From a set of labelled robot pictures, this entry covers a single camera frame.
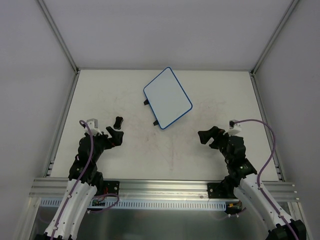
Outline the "blue-framed whiteboard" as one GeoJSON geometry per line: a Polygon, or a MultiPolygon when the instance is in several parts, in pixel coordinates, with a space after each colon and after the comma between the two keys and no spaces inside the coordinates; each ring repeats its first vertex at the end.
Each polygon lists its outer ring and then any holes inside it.
{"type": "Polygon", "coordinates": [[[143,93],[161,130],[167,129],[193,108],[171,67],[166,67],[150,81],[143,88],[143,93]]]}

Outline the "black whiteboard eraser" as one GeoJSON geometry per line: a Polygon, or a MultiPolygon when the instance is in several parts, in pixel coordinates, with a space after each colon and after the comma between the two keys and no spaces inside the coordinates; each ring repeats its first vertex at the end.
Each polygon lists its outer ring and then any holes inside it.
{"type": "Polygon", "coordinates": [[[115,130],[120,130],[120,129],[122,128],[122,123],[123,123],[123,121],[124,121],[124,118],[123,118],[123,117],[117,116],[117,117],[115,118],[115,123],[114,123],[114,125],[113,125],[113,128],[114,128],[115,130]]]}

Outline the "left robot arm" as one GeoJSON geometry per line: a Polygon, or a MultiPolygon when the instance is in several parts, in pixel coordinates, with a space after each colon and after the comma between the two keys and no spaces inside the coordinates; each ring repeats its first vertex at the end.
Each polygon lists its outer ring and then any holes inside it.
{"type": "Polygon", "coordinates": [[[82,126],[87,130],[79,140],[62,201],[44,233],[34,237],[36,240],[75,240],[93,198],[99,198],[97,195],[101,194],[101,197],[116,197],[116,203],[119,202],[116,193],[105,192],[106,185],[97,161],[105,150],[121,146],[124,132],[107,126],[108,133],[105,134],[86,123],[82,126]]]}

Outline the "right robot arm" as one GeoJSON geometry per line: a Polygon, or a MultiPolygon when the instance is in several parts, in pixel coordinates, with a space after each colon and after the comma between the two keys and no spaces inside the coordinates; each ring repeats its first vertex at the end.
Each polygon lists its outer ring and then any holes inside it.
{"type": "Polygon", "coordinates": [[[307,229],[300,220],[294,220],[274,199],[261,181],[257,170],[246,157],[244,139],[217,126],[199,131],[201,144],[209,144],[224,157],[228,175],[216,186],[207,184],[212,198],[237,198],[242,206],[255,215],[267,230],[268,240],[305,240],[307,229]]]}

